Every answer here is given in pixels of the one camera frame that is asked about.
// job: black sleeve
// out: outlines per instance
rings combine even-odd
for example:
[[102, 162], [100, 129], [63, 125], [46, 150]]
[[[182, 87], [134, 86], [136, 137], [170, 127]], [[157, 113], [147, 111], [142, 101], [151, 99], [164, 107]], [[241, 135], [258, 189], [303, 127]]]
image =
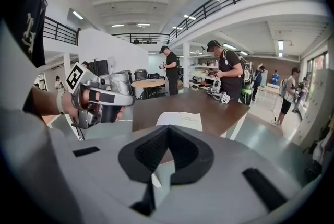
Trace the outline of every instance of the black sleeve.
[[229, 64], [233, 67], [234, 65], [240, 63], [238, 55], [235, 54], [233, 51], [226, 51], [226, 59], [228, 60]]
[[174, 63], [174, 62], [177, 62], [177, 57], [175, 55], [175, 53], [171, 54], [171, 57], [169, 59], [169, 63]]

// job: black cap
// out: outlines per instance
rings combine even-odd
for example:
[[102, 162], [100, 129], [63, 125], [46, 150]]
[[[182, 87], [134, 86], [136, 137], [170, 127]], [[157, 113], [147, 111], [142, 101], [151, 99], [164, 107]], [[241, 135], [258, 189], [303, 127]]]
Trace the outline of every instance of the black cap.
[[164, 51], [165, 49], [169, 49], [169, 47], [167, 47], [167, 46], [162, 46], [162, 47], [161, 47], [161, 50], [160, 50], [160, 54], [163, 53], [163, 51]]
[[212, 52], [214, 46], [221, 47], [221, 45], [219, 44], [219, 42], [218, 42], [217, 40], [211, 40], [211, 41], [208, 43], [208, 49], [207, 49], [207, 52]]

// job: wristband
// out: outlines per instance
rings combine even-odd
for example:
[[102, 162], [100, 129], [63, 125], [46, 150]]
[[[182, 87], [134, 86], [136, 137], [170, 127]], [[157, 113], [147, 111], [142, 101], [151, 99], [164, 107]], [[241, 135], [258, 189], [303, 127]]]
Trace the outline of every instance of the wristband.
[[64, 92], [58, 92], [58, 95], [57, 95], [57, 108], [60, 114], [65, 114], [63, 103], [62, 103], [63, 95], [64, 95]]

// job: white column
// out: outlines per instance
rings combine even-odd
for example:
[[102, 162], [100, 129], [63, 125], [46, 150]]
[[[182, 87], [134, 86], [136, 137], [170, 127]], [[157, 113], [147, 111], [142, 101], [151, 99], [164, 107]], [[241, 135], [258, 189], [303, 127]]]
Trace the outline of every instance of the white column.
[[189, 87], [189, 57], [190, 45], [188, 42], [183, 43], [183, 86]]
[[65, 76], [67, 79], [71, 72], [71, 63], [70, 63], [69, 53], [64, 53], [64, 70], [65, 70]]

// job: shelf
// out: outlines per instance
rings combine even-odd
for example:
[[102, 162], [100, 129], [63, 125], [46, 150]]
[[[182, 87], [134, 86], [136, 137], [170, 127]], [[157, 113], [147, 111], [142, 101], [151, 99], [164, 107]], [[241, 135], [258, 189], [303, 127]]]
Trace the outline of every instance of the shelf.
[[190, 67], [219, 69], [218, 66], [208, 66], [208, 65], [190, 65]]
[[218, 80], [214, 77], [209, 77], [209, 76], [198, 76], [198, 75], [195, 75], [195, 74], [190, 74], [190, 77], [200, 77], [200, 78], [204, 78], [204, 79], [209, 79], [209, 80], [213, 80], [213, 81], [218, 81], [220, 82], [220, 78], [218, 78]]
[[218, 59], [219, 57], [213, 57], [212, 55], [209, 55], [209, 54], [203, 54], [203, 55], [189, 57], [189, 59], [203, 59], [203, 58]]

